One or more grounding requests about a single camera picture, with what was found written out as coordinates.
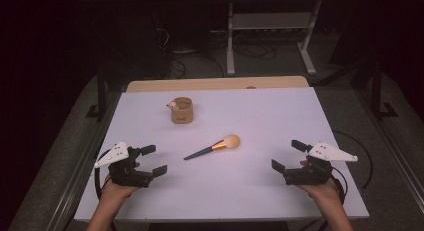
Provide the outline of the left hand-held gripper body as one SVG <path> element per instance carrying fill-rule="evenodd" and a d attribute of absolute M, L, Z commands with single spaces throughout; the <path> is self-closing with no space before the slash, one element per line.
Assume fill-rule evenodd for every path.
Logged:
<path fill-rule="evenodd" d="M 115 184 L 147 188 L 153 180 L 152 172 L 138 171 L 135 167 L 136 159 L 141 155 L 140 149 L 120 141 L 100 155 L 94 168 L 100 169 L 107 165 Z"/>

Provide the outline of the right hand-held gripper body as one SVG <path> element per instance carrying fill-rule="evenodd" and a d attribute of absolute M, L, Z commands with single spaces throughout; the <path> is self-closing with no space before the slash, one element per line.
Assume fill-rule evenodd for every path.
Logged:
<path fill-rule="evenodd" d="M 358 157 L 325 142 L 318 142 L 306 153 L 307 164 L 301 168 L 286 169 L 287 185 L 325 184 L 332 176 L 332 161 L 357 162 Z"/>

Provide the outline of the wooden brush holder cup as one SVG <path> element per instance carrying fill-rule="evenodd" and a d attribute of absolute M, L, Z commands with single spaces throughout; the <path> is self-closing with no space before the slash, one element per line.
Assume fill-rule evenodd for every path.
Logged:
<path fill-rule="evenodd" d="M 175 124 L 189 124 L 193 121 L 193 103 L 188 97 L 177 97 L 167 104 L 171 110 L 171 121 Z"/>

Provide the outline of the makeup brush with black handle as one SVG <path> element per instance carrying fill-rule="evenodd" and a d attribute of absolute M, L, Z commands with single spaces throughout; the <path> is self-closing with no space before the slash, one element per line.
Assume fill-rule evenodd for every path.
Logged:
<path fill-rule="evenodd" d="M 190 160 L 193 158 L 197 158 L 199 156 L 214 152 L 214 151 L 220 151 L 224 149 L 235 149 L 237 148 L 241 143 L 240 137 L 237 135 L 228 135 L 224 137 L 222 140 L 218 141 L 217 143 L 206 147 L 200 151 L 197 151 L 196 153 L 193 153 L 189 156 L 184 157 L 184 160 Z"/>

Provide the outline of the person's right hand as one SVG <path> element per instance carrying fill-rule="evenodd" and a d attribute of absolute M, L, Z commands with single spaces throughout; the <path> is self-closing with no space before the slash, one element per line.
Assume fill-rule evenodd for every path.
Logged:
<path fill-rule="evenodd" d="M 298 185 L 298 188 L 311 196 L 318 207 L 323 208 L 341 204 L 339 191 L 332 179 L 329 179 L 325 184 Z"/>

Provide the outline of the person's left hand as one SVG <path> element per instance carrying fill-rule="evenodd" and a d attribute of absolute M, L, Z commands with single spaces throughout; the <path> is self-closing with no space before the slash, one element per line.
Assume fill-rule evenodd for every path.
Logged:
<path fill-rule="evenodd" d="M 108 205 L 123 204 L 128 197 L 138 190 L 139 187 L 115 184 L 111 175 L 108 174 L 101 188 L 100 203 Z"/>

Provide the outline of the black metal stand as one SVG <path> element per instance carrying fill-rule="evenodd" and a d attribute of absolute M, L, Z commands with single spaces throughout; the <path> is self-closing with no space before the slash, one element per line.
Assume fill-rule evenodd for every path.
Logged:
<path fill-rule="evenodd" d="M 397 117 L 390 103 L 381 101 L 382 70 L 378 62 L 372 65 L 371 111 L 378 120 L 387 117 Z"/>
<path fill-rule="evenodd" d="M 106 80 L 103 71 L 98 71 L 97 73 L 97 104 L 91 105 L 86 117 L 87 118 L 96 118 L 98 121 L 101 121 L 106 113 L 107 108 L 107 98 L 106 98 Z"/>

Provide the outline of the white metal stand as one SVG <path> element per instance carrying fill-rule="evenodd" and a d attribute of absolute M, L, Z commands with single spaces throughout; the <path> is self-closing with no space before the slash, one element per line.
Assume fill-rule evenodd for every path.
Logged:
<path fill-rule="evenodd" d="M 229 4 L 227 25 L 227 48 L 226 66 L 227 74 L 234 76 L 235 61 L 233 50 L 233 32 L 244 30 L 288 30 L 303 29 L 306 35 L 302 42 L 297 44 L 299 54 L 307 73 L 316 75 L 317 71 L 308 53 L 308 45 L 318 19 L 322 1 L 317 0 L 310 12 L 288 12 L 288 13 L 234 13 L 233 4 Z"/>

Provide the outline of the grey metal rail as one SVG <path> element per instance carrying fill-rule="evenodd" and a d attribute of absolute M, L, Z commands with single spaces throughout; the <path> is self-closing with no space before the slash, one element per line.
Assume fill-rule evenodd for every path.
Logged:
<path fill-rule="evenodd" d="M 65 231 L 73 220 L 120 97 L 120 93 L 109 93 L 103 107 L 82 95 L 71 111 L 53 147 L 57 158 L 52 168 L 63 188 L 46 231 Z"/>
<path fill-rule="evenodd" d="M 365 108 L 367 115 L 372 120 L 373 124 L 376 126 L 376 129 L 379 135 L 384 140 L 384 143 L 387 146 L 387 150 L 391 153 L 396 167 L 399 170 L 400 176 L 413 196 L 415 202 L 418 206 L 421 207 L 424 213 L 424 186 L 420 183 L 415 173 L 412 171 L 411 167 L 407 163 L 405 157 L 401 154 L 401 149 L 395 142 L 395 139 L 390 134 L 387 126 L 385 125 L 382 118 L 378 118 L 377 115 L 371 110 L 369 100 L 366 98 L 363 91 L 356 90 L 356 96 L 360 100 L 361 105 Z"/>

